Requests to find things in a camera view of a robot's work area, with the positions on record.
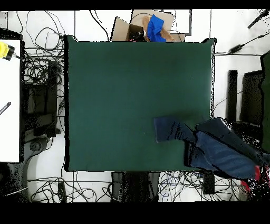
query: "blue cloth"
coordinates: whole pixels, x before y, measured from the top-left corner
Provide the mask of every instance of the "blue cloth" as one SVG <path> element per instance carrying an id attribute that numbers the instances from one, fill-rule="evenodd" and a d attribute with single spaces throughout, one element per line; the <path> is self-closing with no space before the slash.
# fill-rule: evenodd
<path id="1" fill-rule="evenodd" d="M 184 123 L 178 122 L 173 117 L 157 117 L 154 118 L 154 125 L 156 131 L 156 141 L 170 141 L 174 139 L 188 141 L 190 143 L 196 142 L 192 130 Z"/>
<path id="2" fill-rule="evenodd" d="M 160 31 L 162 30 L 164 20 L 153 15 L 147 26 L 147 37 L 151 42 L 166 42 L 161 37 Z"/>
<path id="3" fill-rule="evenodd" d="M 209 171 L 217 167 L 236 179 L 254 179 L 256 164 L 245 155 L 215 140 L 204 132 L 197 133 L 196 150 L 191 157 L 191 166 Z"/>

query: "black border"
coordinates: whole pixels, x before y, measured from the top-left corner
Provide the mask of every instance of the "black border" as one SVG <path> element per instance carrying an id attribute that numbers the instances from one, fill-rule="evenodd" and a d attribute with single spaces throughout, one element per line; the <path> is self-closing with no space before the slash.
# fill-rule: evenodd
<path id="1" fill-rule="evenodd" d="M 24 122 L 23 122 L 23 113 L 24 107 L 22 105 L 24 102 L 23 96 L 23 85 L 24 85 L 24 71 L 25 71 L 25 44 L 23 41 L 23 36 L 19 33 L 14 31 L 10 31 L 7 29 L 0 28 L 0 39 L 1 40 L 20 40 L 20 126 L 19 126 L 19 162 L 24 161 L 24 139 L 25 139 L 25 132 L 24 132 Z"/>
<path id="2" fill-rule="evenodd" d="M 69 42 L 68 36 L 64 35 L 64 102 L 65 102 L 65 162 L 64 162 L 64 170 L 66 172 L 69 171 L 69 163 L 70 163 L 70 155 L 69 155 L 69 148 L 70 148 L 70 130 L 69 130 Z"/>

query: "white floor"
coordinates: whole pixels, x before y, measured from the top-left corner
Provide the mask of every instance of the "white floor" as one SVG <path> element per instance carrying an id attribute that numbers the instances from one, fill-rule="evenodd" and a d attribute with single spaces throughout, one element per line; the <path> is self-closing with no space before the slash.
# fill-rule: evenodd
<path id="1" fill-rule="evenodd" d="M 91 17 L 89 11 L 76 11 L 74 20 L 74 11 L 50 11 L 51 13 L 58 16 L 64 30 L 61 28 L 59 21 L 55 16 L 55 19 L 60 33 L 75 35 L 79 41 L 106 41 L 107 36 L 99 25 Z M 269 23 L 267 18 L 262 19 L 255 24 L 251 29 L 247 26 L 256 18 L 260 10 L 192 10 L 192 35 L 187 36 L 186 42 L 201 42 L 205 38 L 216 38 L 216 52 L 227 52 L 230 48 L 246 43 L 247 41 L 269 32 Z M 177 16 L 181 17 L 178 22 L 178 31 L 186 33 L 186 27 L 188 27 L 188 16 L 181 16 L 181 10 L 176 10 Z M 23 24 L 23 32 L 25 47 L 34 47 L 34 44 L 28 35 L 31 35 L 34 40 L 41 29 L 50 27 L 56 30 L 55 24 L 52 19 L 44 11 L 30 12 L 28 14 L 27 27 L 25 27 L 28 12 L 18 12 L 18 15 Z M 97 10 L 99 20 L 102 25 L 106 28 L 109 38 L 111 36 L 111 30 L 115 16 L 122 18 L 125 21 L 130 21 L 131 10 L 117 10 L 117 11 L 99 11 Z M 0 13 L 0 27 L 4 27 L 16 32 L 20 32 L 21 25 L 16 15 L 16 12 L 8 13 L 8 23 L 6 16 Z M 36 42 L 45 47 L 45 40 L 47 33 L 50 29 L 44 30 L 37 38 Z M 47 48 L 53 48 L 57 43 L 56 36 L 53 33 L 48 35 Z M 239 54 L 264 54 L 270 50 L 270 35 L 255 40 L 237 53 Z M 226 98 L 227 91 L 227 74 L 228 70 L 238 70 L 238 91 L 242 89 L 242 77 L 245 72 L 255 71 L 261 69 L 261 63 L 259 56 L 252 55 L 227 55 L 227 56 L 216 56 L 215 64 L 215 101 L 214 105 Z M 224 101 L 215 109 L 215 117 L 225 117 L 225 105 Z M 239 117 L 240 105 L 237 106 Z M 32 158 L 28 168 L 28 179 L 39 179 L 48 177 L 60 177 L 61 167 L 64 160 L 64 133 L 57 135 L 54 139 L 52 147 L 38 156 Z M 72 181 L 72 173 L 66 173 L 63 171 L 63 177 L 65 180 Z M 105 172 L 79 172 L 78 180 L 80 181 L 111 181 L 111 174 Z M 30 182 L 29 183 L 29 195 L 32 195 L 39 186 L 44 182 Z M 102 187 L 108 186 L 107 183 L 85 183 L 80 182 L 81 188 L 92 188 L 96 193 L 97 197 L 103 195 Z M 53 185 L 54 190 L 57 192 L 57 186 Z M 181 201 L 200 201 L 201 198 L 198 192 L 194 188 L 187 186 L 181 187 L 183 192 L 181 193 Z M 72 189 L 66 186 L 67 194 L 72 193 Z M 160 197 L 160 201 L 171 200 L 168 197 L 168 193 Z M 85 196 L 92 197 L 91 191 L 85 192 Z M 223 200 L 229 200 L 228 195 L 221 194 Z M 43 199 L 44 196 L 39 194 L 37 199 Z M 100 201 L 109 201 L 109 197 L 103 197 Z M 82 197 L 78 197 L 74 202 L 84 202 Z"/>

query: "dark blue jeans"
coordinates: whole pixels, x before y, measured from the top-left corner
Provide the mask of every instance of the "dark blue jeans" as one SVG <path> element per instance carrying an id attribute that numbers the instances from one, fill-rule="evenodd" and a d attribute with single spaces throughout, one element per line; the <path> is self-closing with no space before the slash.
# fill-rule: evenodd
<path id="1" fill-rule="evenodd" d="M 191 148 L 190 166 L 226 173 L 235 179 L 254 179 L 256 164 L 204 132 L 197 133 L 196 146 Z"/>

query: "green tabletop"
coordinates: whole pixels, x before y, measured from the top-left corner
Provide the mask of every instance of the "green tabletop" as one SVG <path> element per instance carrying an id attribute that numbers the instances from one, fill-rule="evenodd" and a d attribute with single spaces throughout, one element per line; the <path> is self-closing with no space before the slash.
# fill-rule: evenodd
<path id="1" fill-rule="evenodd" d="M 194 128 L 210 118 L 214 39 L 67 40 L 68 170 L 190 170 L 182 141 L 156 143 L 153 119 L 174 115 Z"/>

